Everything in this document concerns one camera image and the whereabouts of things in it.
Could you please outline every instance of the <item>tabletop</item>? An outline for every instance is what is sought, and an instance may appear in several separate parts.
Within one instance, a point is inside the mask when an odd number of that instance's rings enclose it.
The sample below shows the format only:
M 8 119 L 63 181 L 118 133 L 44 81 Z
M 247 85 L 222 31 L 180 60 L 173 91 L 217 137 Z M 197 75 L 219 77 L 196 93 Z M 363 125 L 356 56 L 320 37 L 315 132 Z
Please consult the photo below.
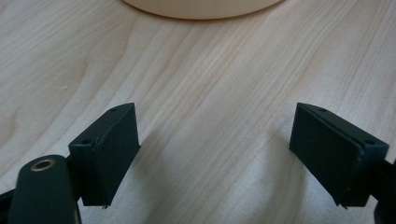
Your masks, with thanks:
M 141 149 L 83 223 L 374 223 L 336 206 L 289 150 L 298 102 L 396 157 L 396 1 L 286 0 L 183 21 L 121 0 L 0 2 L 0 192 L 110 107 L 134 102 Z

